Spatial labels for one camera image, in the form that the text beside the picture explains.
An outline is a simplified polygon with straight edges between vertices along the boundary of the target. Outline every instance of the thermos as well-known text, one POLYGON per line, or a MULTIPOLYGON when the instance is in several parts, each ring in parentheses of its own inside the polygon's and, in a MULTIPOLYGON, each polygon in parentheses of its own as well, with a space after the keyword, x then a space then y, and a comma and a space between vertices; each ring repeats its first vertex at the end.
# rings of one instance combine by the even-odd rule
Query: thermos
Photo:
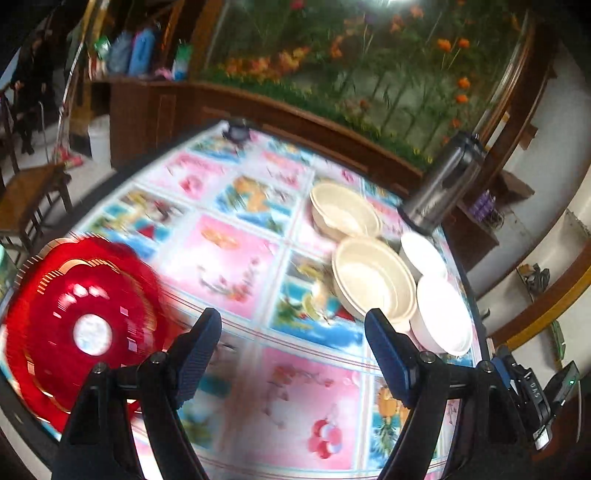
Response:
POLYGON ((478 136, 458 132, 439 152, 423 183, 402 205, 402 219, 431 235, 474 181, 485 157, 478 136))

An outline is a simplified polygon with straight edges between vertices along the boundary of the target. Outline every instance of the chair seat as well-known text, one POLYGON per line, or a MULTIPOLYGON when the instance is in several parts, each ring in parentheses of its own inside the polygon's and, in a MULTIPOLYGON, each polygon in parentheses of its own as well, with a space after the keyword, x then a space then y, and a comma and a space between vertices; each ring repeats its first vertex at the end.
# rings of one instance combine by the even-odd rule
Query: chair seat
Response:
POLYGON ((54 164, 16 173, 0 197, 0 235, 18 235, 26 228, 43 197, 63 174, 63 167, 54 164))

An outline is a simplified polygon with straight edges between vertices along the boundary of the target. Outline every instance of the white circle sticker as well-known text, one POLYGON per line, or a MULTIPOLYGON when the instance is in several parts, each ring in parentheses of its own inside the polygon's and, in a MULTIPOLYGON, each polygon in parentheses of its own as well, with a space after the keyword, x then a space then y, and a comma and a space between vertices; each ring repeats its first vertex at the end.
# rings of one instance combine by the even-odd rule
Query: white circle sticker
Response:
POLYGON ((111 326, 98 315, 87 313, 74 325, 74 343, 84 353, 99 356, 111 346, 111 326))

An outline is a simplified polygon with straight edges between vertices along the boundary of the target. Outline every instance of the wooden chair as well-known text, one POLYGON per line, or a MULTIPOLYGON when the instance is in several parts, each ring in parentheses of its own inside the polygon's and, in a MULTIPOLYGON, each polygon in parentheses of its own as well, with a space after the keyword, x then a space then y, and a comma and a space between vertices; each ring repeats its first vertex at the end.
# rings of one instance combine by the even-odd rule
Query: wooden chair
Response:
POLYGON ((48 163, 21 170, 14 151, 14 126, 5 89, 0 90, 0 111, 4 127, 4 150, 10 155, 14 171, 14 176, 7 184, 0 173, 0 244, 18 252, 15 262, 18 264, 21 258, 33 253, 35 241, 43 234, 44 219, 59 198, 62 199, 66 212, 72 211, 72 201, 67 189, 71 177, 64 172, 61 164, 48 163))

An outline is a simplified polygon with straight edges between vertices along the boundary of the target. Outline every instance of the screw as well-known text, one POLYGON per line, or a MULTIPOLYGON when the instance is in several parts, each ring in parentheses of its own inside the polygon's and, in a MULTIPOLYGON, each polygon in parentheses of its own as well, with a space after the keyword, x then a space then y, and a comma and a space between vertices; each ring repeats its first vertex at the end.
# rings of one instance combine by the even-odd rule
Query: screw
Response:
POLYGON ((480 368, 482 368, 488 374, 491 374, 495 371, 495 366, 493 363, 486 360, 480 363, 480 368))
POLYGON ((429 352, 428 350, 425 350, 418 354, 418 357, 426 364, 432 364, 437 358, 433 352, 429 352))
POLYGON ((105 370, 107 370, 107 368, 109 368, 109 366, 104 363, 104 362, 99 362, 97 363, 93 368, 92 368, 92 372, 94 374, 101 374, 103 373, 105 370))
POLYGON ((153 364, 158 365, 159 363, 162 363, 166 360, 166 353, 165 352, 156 352, 156 353, 152 353, 152 355, 150 355, 150 361, 153 364))

